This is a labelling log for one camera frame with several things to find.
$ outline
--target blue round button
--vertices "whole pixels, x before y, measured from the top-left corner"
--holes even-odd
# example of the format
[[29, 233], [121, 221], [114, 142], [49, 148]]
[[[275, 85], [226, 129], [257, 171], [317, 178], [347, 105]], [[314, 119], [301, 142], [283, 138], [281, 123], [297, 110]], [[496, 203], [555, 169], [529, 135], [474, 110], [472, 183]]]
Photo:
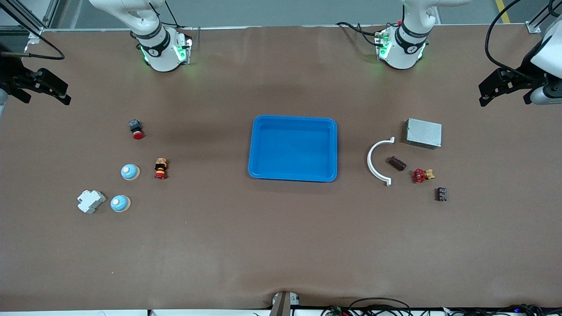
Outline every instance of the blue round button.
[[111, 209], [118, 213], [126, 211], [130, 206], [131, 199], [124, 195], [118, 195], [111, 199]]
[[139, 177], [140, 174], [141, 170], [139, 169], [139, 167], [133, 164], [127, 164], [124, 165], [123, 168], [121, 168], [121, 176], [125, 180], [135, 180]]

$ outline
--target blue bin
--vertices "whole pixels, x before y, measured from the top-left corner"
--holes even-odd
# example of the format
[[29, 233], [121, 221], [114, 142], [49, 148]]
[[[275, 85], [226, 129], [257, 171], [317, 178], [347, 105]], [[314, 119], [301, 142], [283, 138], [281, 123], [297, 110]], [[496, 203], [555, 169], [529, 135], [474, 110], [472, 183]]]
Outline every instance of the blue bin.
[[256, 117], [248, 172], [259, 179], [334, 181], [338, 174], [336, 122], [301, 116]]

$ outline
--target metal power supply box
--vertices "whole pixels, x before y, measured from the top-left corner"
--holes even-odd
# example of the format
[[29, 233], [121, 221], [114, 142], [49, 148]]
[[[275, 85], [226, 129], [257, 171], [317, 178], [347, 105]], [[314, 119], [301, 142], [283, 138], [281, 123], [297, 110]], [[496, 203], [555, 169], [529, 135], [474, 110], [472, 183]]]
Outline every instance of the metal power supply box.
[[408, 119], [406, 143], [428, 149], [441, 147], [441, 124]]

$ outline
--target metal frame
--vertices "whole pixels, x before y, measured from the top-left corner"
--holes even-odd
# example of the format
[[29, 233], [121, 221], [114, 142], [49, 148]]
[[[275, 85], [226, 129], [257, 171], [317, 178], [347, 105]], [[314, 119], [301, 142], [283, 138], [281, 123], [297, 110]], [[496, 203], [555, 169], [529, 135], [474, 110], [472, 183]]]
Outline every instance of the metal frame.
[[47, 12], [45, 12], [45, 16], [43, 16], [43, 22], [47, 24], [48, 27], [51, 27], [53, 21], [53, 16], [60, 5], [61, 0], [51, 0], [49, 7], [47, 8]]
[[[562, 0], [554, 6], [554, 9], [562, 6]], [[541, 32], [540, 25], [550, 16], [547, 6], [545, 6], [539, 13], [537, 13], [531, 21], [525, 21], [529, 34], [536, 34]]]
[[[21, 3], [19, 0], [0, 0], [1, 7], [22, 20], [27, 26], [40, 33], [42, 29], [46, 29], [47, 26], [36, 17], [29, 9]], [[12, 29], [21, 29], [21, 27], [12, 27]]]

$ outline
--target white curved bracket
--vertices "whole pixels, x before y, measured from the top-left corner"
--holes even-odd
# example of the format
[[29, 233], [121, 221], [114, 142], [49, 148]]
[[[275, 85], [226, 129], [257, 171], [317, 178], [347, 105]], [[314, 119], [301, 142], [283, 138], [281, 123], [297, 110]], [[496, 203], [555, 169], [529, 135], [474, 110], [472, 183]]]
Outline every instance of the white curved bracket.
[[369, 150], [369, 153], [367, 154], [367, 166], [369, 167], [369, 171], [371, 171], [371, 173], [372, 173], [375, 177], [379, 178], [379, 179], [382, 180], [382, 181], [385, 181], [385, 182], [387, 183], [387, 187], [389, 187], [389, 186], [391, 185], [391, 183], [392, 183], [392, 179], [389, 178], [389, 177], [385, 177], [385, 176], [381, 175], [380, 172], [378, 172], [378, 171], [375, 169], [375, 167], [373, 167], [373, 162], [371, 161], [371, 155], [373, 154], [373, 150], [374, 150], [377, 146], [382, 145], [382, 144], [394, 144], [394, 136], [391, 137], [389, 140], [380, 141], [380, 142], [374, 144], [374, 145], [371, 147], [371, 150]]

